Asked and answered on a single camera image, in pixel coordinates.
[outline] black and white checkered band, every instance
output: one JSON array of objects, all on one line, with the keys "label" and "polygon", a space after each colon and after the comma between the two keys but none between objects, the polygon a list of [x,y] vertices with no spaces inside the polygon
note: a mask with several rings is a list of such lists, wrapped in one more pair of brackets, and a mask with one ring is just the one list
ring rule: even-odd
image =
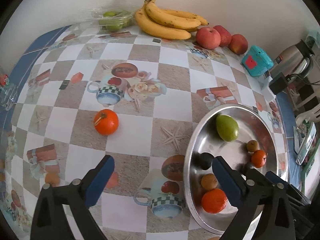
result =
[{"label": "black and white checkered band", "polygon": [[122,90],[120,90],[119,88],[114,87],[114,86],[99,88],[98,94],[105,93],[105,92],[106,93],[114,93],[114,94],[119,95],[120,97],[123,97],[123,95],[124,95],[124,92]]},{"label": "black and white checkered band", "polygon": [[181,207],[185,207],[185,200],[181,200],[180,198],[174,196],[158,197],[152,200],[151,208],[162,204],[175,204]]}]

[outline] metal tray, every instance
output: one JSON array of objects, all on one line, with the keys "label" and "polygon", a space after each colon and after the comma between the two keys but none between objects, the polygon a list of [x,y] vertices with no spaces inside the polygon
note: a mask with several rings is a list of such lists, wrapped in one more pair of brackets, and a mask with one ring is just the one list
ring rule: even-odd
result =
[{"label": "metal tray", "polygon": [[[225,142],[219,137],[215,123],[218,114],[229,115],[238,122],[237,140]],[[272,171],[278,175],[276,149],[270,130],[261,117],[246,106],[225,104],[214,108],[202,118],[192,134],[183,169],[186,203],[196,222],[211,233],[222,235],[238,209],[228,202],[226,208],[217,214],[203,210],[201,198],[205,190],[201,187],[200,181],[204,174],[212,173],[212,168],[203,171],[196,165],[195,160],[200,153],[209,152],[213,156],[221,155],[232,169],[240,170],[251,158],[246,150],[246,143],[249,140],[258,141],[260,149],[268,154],[266,164],[257,170],[262,174]],[[262,206],[258,206],[251,224],[259,219],[261,211]]]}]

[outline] cup handle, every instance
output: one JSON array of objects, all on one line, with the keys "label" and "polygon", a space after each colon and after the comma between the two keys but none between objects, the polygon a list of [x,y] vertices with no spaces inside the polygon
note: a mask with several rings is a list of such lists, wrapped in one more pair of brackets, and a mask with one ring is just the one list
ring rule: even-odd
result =
[{"label": "cup handle", "polygon": [[[101,82],[101,81],[92,81],[92,82],[87,86],[87,91],[90,92],[90,93],[97,93],[98,90],[99,90],[99,84],[100,84],[100,82]],[[91,85],[97,86],[98,89],[96,89],[96,90],[91,90],[91,89],[89,88]]]},{"label": "cup handle", "polygon": [[[150,194],[150,188],[142,188],[140,190],[145,190],[147,194]],[[137,203],[138,205],[141,205],[141,206],[150,206],[151,203],[149,202],[140,202],[139,200],[137,200],[137,194],[139,193],[139,190],[137,190],[134,195],[133,195],[133,200],[135,201],[135,203]]]}]

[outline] tangerine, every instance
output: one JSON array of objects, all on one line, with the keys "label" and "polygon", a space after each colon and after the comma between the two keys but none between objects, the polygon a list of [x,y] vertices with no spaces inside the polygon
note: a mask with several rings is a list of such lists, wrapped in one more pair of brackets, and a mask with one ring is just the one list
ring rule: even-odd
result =
[{"label": "tangerine", "polygon": [[201,199],[204,211],[215,214],[222,211],[228,203],[228,198],[223,190],[215,188],[206,192]]},{"label": "tangerine", "polygon": [[251,156],[251,163],[256,168],[261,168],[266,164],[267,154],[263,150],[256,150]]},{"label": "tangerine", "polygon": [[93,124],[101,135],[110,135],[118,129],[119,119],[114,111],[103,109],[96,114]]}]

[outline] white wall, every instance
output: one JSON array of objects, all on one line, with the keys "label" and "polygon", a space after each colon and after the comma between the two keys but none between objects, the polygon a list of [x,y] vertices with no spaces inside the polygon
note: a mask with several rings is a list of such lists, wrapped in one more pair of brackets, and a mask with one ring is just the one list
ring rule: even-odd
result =
[{"label": "white wall", "polygon": [[[85,19],[84,10],[112,3],[141,6],[144,0],[24,0],[0,36],[0,65],[8,72],[28,45],[43,33]],[[163,8],[187,10],[243,34],[249,44],[274,58],[319,28],[302,0],[157,0]]]}]

